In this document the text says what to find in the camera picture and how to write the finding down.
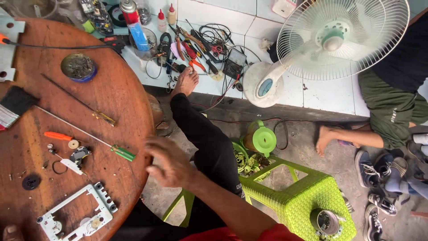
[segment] wooden table surface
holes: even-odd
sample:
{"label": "wooden table surface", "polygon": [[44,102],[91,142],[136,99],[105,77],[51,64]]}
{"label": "wooden table surface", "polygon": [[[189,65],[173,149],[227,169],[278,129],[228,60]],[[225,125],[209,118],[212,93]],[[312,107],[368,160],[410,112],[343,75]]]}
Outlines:
{"label": "wooden table surface", "polygon": [[[71,25],[44,19],[17,20],[26,22],[25,32],[19,38],[23,44],[102,44]],[[76,83],[62,74],[61,60],[75,52],[85,53],[97,64],[98,73],[92,81]],[[25,240],[46,240],[47,236],[36,223],[36,218],[87,184],[100,181],[118,206],[118,211],[106,226],[82,240],[108,240],[129,215],[147,181],[145,167],[151,158],[143,152],[143,139],[153,135],[155,130],[143,86],[128,64],[109,48],[58,50],[17,47],[13,67],[16,68],[15,81],[0,83],[0,98],[11,85],[23,87],[40,98],[42,108],[111,145],[128,149],[137,157],[130,162],[111,152],[106,145],[32,107],[9,130],[0,132],[1,231],[7,224],[16,223],[20,225]],[[112,127],[103,120],[95,119],[88,109],[53,86],[40,73],[46,74],[84,103],[112,117],[117,125]],[[68,147],[68,141],[45,137],[43,133],[46,131],[73,136],[84,141],[81,145],[89,146],[92,155],[84,158],[82,164],[82,171],[88,176],[80,176],[70,169],[61,175],[53,172],[52,163],[60,158],[50,154],[47,145],[53,144],[63,158],[69,158],[73,150]],[[65,169],[61,163],[56,163],[55,168],[58,171]],[[36,189],[27,191],[21,183],[30,174],[37,174],[41,183]],[[96,207],[92,196],[81,195],[58,211],[56,216],[66,226],[66,235],[76,229],[84,217],[94,216]]]}

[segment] dark green pants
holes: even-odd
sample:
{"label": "dark green pants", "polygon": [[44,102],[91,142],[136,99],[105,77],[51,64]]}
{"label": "dark green pants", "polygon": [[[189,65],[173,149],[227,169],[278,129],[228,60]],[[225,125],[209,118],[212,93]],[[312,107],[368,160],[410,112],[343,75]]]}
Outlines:
{"label": "dark green pants", "polygon": [[428,103],[419,93],[393,88],[371,69],[361,72],[358,82],[370,110],[372,130],[382,137],[385,149],[406,144],[409,122],[423,124],[428,121]]}

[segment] white fan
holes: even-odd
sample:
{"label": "white fan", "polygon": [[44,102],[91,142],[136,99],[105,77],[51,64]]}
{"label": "white fan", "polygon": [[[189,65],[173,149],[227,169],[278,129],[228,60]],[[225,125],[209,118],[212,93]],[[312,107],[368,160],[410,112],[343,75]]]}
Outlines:
{"label": "white fan", "polygon": [[279,61],[255,63],[246,71],[245,97],[258,107],[276,104],[286,70],[311,80],[357,74],[395,48],[409,16],[406,0],[307,0],[279,33]]}

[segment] yellow-handled screwdriver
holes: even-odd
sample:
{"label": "yellow-handled screwdriver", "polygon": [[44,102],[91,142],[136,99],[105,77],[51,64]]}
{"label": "yellow-handled screwdriver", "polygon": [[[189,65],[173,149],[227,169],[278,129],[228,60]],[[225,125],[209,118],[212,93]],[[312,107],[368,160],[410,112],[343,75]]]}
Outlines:
{"label": "yellow-handled screwdriver", "polygon": [[89,110],[91,110],[92,111],[92,115],[95,116],[97,119],[103,119],[108,124],[110,124],[111,126],[114,126],[116,124],[116,122],[112,118],[108,117],[104,113],[101,113],[101,111],[99,111],[99,110],[93,110],[87,104],[81,102],[78,98],[74,97],[74,95],[72,95],[71,93],[69,93],[68,91],[66,91],[64,88],[62,88],[61,86],[59,86],[57,83],[55,83],[55,81],[53,81],[51,78],[47,77],[45,74],[41,74],[41,75],[45,79],[47,79],[50,83],[52,83],[53,85],[55,85],[56,87],[58,87],[58,89],[64,91],[67,95],[69,95],[70,97],[72,97],[73,99],[75,99],[77,102],[79,102],[80,104],[82,104],[83,106],[85,106],[86,108],[88,108]]}
{"label": "yellow-handled screwdriver", "polygon": [[80,128],[77,128],[76,126],[74,126],[74,125],[70,124],[69,122],[67,122],[67,121],[65,121],[65,120],[63,120],[63,119],[61,119],[61,118],[59,118],[58,116],[56,116],[56,115],[54,115],[54,114],[50,113],[49,111],[47,111],[47,110],[43,109],[42,107],[40,107],[40,106],[38,106],[38,105],[36,105],[36,107],[37,107],[37,108],[39,108],[39,109],[41,109],[42,111],[44,111],[44,112],[48,113],[49,115],[51,115],[51,116],[55,117],[56,119],[58,119],[58,120],[60,120],[60,121],[62,121],[62,122],[64,122],[64,123],[66,123],[67,125],[69,125],[69,126],[71,126],[71,127],[74,127],[75,129],[77,129],[77,130],[79,130],[79,131],[81,131],[81,132],[83,132],[83,133],[87,134],[88,136],[90,136],[90,137],[94,138],[95,140],[97,140],[97,141],[99,141],[99,142],[101,142],[101,143],[103,143],[103,144],[107,145],[108,147],[110,147],[110,151],[114,151],[116,154],[118,154],[119,156],[121,156],[121,157],[125,158],[126,160],[131,161],[131,162],[132,162],[132,160],[134,160],[135,155],[134,155],[134,154],[132,154],[131,152],[129,152],[129,151],[127,151],[127,150],[123,149],[122,147],[120,147],[120,146],[118,146],[118,145],[110,145],[110,144],[108,144],[107,142],[105,142],[105,141],[103,141],[103,140],[101,140],[101,139],[99,139],[99,138],[96,138],[95,136],[93,136],[93,135],[89,134],[88,132],[86,132],[86,131],[84,131],[84,130],[82,130],[82,129],[80,129]]}

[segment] black bristle brush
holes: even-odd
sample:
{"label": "black bristle brush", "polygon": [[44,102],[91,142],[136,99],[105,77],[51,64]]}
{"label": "black bristle brush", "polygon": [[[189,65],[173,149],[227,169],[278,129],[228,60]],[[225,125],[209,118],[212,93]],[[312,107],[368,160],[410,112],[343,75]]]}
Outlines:
{"label": "black bristle brush", "polygon": [[0,131],[8,129],[38,101],[37,98],[25,92],[23,88],[10,87],[6,95],[0,100]]}

